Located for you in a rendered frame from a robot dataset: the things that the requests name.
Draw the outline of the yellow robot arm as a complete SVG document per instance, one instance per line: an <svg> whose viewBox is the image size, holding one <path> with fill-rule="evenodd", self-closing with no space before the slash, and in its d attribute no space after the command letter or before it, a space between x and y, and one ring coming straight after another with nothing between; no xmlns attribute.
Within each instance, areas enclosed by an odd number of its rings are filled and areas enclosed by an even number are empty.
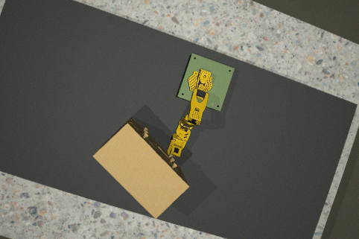
<svg viewBox="0 0 359 239"><path fill-rule="evenodd" d="M193 75L188 78L189 89L193 93L191 95L189 114L185 115L177 126L177 135L182 140L187 141L192 127L199 125L201 122L203 112L209 100L209 93L207 92L212 88L212 77L210 75L210 73L205 71L193 71ZM202 101L199 103L197 98Z"/></svg>

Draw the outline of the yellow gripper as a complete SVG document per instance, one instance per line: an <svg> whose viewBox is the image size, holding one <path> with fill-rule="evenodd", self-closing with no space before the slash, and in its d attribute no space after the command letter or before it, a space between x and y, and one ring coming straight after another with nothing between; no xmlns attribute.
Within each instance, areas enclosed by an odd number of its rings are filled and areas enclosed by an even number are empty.
<svg viewBox="0 0 359 239"><path fill-rule="evenodd" d="M171 136L171 141L170 141L170 144L168 146L168 155L171 152L171 155L180 157L181 150L184 148L186 142L187 142L186 140L182 140L177 134L174 133ZM171 150L171 148L172 148L172 150Z"/></svg>

